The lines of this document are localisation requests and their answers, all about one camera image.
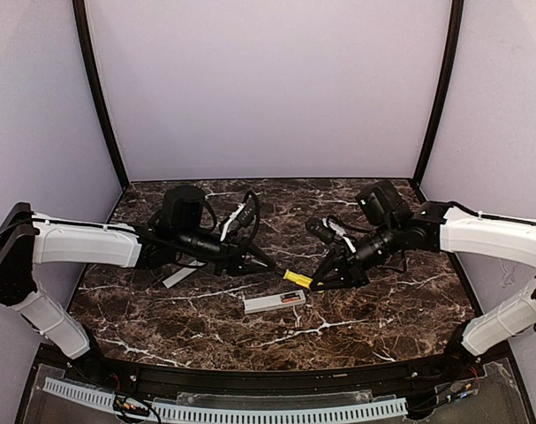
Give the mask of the yellow handled screwdriver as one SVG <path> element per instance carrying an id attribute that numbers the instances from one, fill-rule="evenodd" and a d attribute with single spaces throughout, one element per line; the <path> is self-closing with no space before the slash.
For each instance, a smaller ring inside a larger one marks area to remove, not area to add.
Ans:
<path id="1" fill-rule="evenodd" d="M 308 289 L 308 290 L 311 289 L 310 284 L 312 282 L 312 279 L 309 276 L 298 274 L 293 271 L 290 271 L 289 269 L 282 269 L 282 268 L 276 268 L 275 273 L 279 277 L 281 277 L 283 280 L 292 282 L 304 289 Z"/>

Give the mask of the white remote control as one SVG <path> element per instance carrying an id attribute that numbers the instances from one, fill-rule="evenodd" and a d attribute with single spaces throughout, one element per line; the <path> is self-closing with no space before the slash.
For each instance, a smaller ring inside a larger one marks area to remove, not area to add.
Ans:
<path id="1" fill-rule="evenodd" d="M 279 310 L 286 307 L 301 306 L 304 304 L 283 304 L 280 300 L 280 294 L 274 294 L 270 296 L 264 296 L 254 299 L 245 299 L 244 300 L 244 310 L 245 314 L 256 314 L 262 312 L 268 312 L 273 310 Z"/>

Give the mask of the white battery cover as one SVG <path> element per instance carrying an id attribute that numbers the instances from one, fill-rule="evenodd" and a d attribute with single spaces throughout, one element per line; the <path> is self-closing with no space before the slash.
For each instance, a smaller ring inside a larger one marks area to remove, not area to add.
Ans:
<path id="1" fill-rule="evenodd" d="M 178 270 L 177 272 L 175 272 L 174 274 L 172 274 L 171 276 L 165 278 L 162 281 L 162 284 L 164 285 L 165 288 L 169 289 L 173 287 L 174 285 L 183 281 L 185 278 L 191 276 L 198 270 L 200 270 L 200 268 L 182 268 Z"/>

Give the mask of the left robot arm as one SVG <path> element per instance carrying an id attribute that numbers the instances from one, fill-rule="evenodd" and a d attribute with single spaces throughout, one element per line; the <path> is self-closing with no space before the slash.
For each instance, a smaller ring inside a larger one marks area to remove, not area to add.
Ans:
<path id="1" fill-rule="evenodd" d="M 77 262 L 125 269 L 179 265 L 182 255 L 196 267 L 213 266 L 215 275 L 247 276 L 276 268 L 254 243 L 260 202 L 249 191 L 237 209 L 211 227 L 202 215 L 213 209 L 194 185 L 170 189 L 147 223 L 75 222 L 35 214 L 14 205 L 0 227 L 0 304 L 20 313 L 71 360 L 95 352 L 85 328 L 75 321 L 33 277 L 35 264 Z"/>

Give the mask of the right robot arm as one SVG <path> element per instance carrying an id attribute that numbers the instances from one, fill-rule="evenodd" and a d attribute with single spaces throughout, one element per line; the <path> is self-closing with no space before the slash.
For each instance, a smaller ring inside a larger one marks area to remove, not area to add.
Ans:
<path id="1" fill-rule="evenodd" d="M 307 230 L 332 249 L 314 271 L 314 292 L 361 287 L 367 272 L 398 252 L 468 253 L 536 269 L 536 220 L 473 211 L 455 202 L 426 201 L 416 211 L 389 181 L 364 188 L 356 201 L 374 227 L 352 242 L 340 226 L 310 219 Z M 457 327 L 445 348 L 449 358 L 479 357 L 536 324 L 536 277 L 498 307 Z"/>

